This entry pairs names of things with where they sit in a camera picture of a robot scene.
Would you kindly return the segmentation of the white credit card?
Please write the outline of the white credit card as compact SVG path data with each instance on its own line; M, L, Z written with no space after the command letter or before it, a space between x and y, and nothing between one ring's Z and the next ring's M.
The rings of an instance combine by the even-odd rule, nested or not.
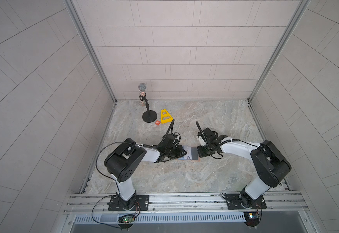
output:
M183 145L183 150L186 152L186 154L181 157L182 160L191 160L190 148L190 146Z

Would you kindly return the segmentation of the black VIP credit card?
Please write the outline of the black VIP credit card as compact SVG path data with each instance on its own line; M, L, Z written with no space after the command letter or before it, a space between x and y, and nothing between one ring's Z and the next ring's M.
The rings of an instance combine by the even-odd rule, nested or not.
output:
M199 160L198 149L196 147L191 147L190 152L191 152L191 159L192 160Z

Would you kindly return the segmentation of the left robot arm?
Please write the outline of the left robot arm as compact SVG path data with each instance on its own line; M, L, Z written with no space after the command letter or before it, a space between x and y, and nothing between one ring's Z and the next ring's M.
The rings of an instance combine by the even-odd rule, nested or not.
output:
M187 152L180 141L181 135L175 132L167 133L162 141L154 146L137 144L130 138L121 142L104 161L105 167L117 184L120 200L125 203L135 201L136 191L131 176L142 161L163 163L185 156Z

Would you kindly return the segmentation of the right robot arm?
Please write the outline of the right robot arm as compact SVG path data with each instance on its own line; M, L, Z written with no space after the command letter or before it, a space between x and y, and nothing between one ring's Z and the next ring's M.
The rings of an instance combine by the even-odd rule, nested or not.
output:
M251 160L257 177L246 185L238 197L240 205L246 209L257 206L257 200L270 188L277 187L291 171L292 167L277 147L268 140L261 143L245 142L240 139L219 135L209 128L198 126L197 147L200 158L214 154L229 153Z

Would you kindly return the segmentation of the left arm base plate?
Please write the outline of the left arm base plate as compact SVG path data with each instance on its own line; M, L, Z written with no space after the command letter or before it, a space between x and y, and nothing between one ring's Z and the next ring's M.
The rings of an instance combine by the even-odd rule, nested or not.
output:
M149 205L149 195L134 194L129 200L123 200L119 195L111 197L109 211L147 211Z

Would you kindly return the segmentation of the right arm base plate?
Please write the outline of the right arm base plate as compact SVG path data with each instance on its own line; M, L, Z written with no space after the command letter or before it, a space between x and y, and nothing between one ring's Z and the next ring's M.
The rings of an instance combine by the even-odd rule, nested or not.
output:
M222 198L225 199L229 210L267 208L266 202L262 195L254 200L247 194L222 193Z

